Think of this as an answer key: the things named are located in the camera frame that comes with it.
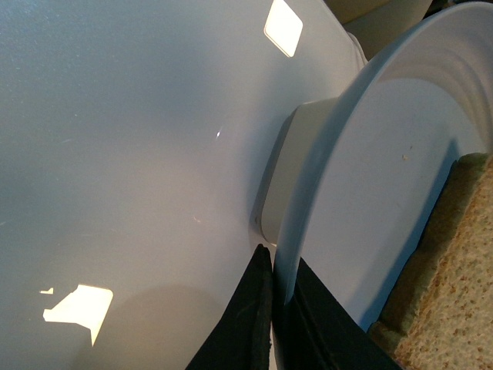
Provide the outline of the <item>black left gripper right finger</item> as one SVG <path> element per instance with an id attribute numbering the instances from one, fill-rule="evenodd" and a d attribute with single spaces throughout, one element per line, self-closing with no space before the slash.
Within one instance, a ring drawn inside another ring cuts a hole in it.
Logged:
<path id="1" fill-rule="evenodd" d="M 279 369 L 399 369 L 301 259 L 293 297 L 273 303 Z"/>

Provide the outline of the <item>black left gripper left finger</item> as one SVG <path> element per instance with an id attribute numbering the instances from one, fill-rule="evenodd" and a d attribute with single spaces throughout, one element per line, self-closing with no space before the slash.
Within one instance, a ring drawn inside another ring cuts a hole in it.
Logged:
<path id="1" fill-rule="evenodd" d="M 273 272 L 269 250 L 258 245 L 221 319 L 188 369 L 268 369 Z"/>

